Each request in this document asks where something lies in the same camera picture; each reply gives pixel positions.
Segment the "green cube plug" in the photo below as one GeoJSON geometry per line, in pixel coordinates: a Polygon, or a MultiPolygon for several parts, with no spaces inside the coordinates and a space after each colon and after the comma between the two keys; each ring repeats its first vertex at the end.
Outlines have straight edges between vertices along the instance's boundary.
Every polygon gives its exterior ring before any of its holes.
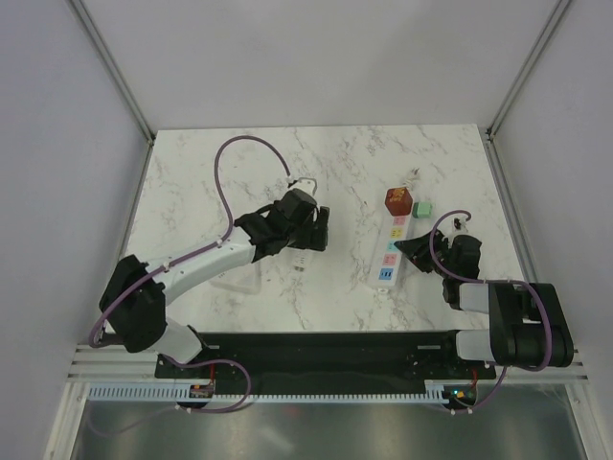
{"type": "Polygon", "coordinates": [[[415,219],[430,219],[433,213],[433,204],[428,201],[418,201],[413,205],[412,216],[415,219]]]}

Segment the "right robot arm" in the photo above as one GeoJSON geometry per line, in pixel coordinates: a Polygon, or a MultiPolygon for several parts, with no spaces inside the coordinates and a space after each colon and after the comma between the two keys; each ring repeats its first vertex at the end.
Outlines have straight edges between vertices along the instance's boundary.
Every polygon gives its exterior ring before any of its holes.
{"type": "Polygon", "coordinates": [[[485,329],[455,333],[455,344],[439,352],[441,370],[457,378],[473,361],[533,369],[545,358],[549,367],[570,366],[575,346],[555,287],[468,283],[480,274],[481,246],[467,234],[449,239],[441,231],[395,243],[419,271],[442,277],[443,299],[452,309],[488,317],[485,329]]]}

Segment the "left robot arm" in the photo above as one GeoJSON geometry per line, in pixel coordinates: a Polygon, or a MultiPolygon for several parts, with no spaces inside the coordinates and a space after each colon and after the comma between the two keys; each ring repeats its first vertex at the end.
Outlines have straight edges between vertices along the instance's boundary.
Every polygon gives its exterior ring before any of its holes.
{"type": "Polygon", "coordinates": [[[177,298],[229,270],[255,264],[287,247],[325,250],[329,208],[318,206],[312,178],[300,178],[284,196],[233,221],[217,241],[144,263],[134,255],[121,259],[99,303],[108,322],[130,353],[152,350],[190,377],[210,366],[210,354],[197,332],[167,317],[177,298]]]}

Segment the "white cube plug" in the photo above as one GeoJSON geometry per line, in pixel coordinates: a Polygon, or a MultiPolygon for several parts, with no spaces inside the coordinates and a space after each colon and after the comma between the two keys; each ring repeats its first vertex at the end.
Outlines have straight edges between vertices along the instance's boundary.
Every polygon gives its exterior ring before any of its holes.
{"type": "Polygon", "coordinates": [[[296,249],[291,250],[291,266],[299,272],[304,273],[312,262],[313,254],[310,250],[296,249]]]}

